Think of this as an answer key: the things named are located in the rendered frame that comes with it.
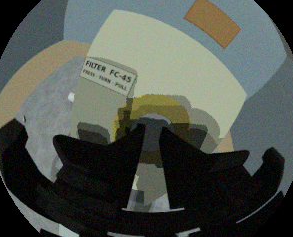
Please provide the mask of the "dark olive panel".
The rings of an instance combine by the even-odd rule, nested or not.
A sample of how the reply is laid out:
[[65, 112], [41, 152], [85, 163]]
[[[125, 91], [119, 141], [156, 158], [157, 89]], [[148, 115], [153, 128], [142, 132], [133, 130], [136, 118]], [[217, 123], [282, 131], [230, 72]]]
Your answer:
[[[247, 98], [238, 79], [203, 45], [174, 26], [114, 9], [82, 65], [70, 138], [109, 145], [131, 122], [159, 114], [175, 135], [210, 154], [222, 142]], [[161, 150], [141, 150], [133, 188], [143, 206], [167, 192]]]

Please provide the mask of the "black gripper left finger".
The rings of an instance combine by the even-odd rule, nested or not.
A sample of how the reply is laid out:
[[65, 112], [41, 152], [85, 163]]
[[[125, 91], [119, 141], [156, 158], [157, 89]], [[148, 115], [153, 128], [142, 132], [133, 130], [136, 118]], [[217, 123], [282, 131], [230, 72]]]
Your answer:
[[57, 134], [52, 142], [62, 164], [113, 179], [121, 202], [119, 204], [121, 208], [126, 208], [141, 158], [139, 154], [142, 150], [143, 134], [145, 123], [134, 127], [125, 137], [107, 146], [66, 137], [64, 134]]

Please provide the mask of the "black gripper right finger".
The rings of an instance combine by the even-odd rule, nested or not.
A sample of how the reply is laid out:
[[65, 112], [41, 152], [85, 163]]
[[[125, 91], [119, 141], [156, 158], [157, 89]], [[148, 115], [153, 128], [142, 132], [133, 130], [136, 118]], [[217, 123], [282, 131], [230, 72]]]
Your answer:
[[194, 195], [215, 171], [240, 166], [247, 162], [250, 151], [234, 153], [203, 153], [188, 142], [183, 141], [173, 131], [162, 126], [159, 137], [162, 166], [165, 171], [167, 195], [170, 210], [182, 208], [183, 202]]

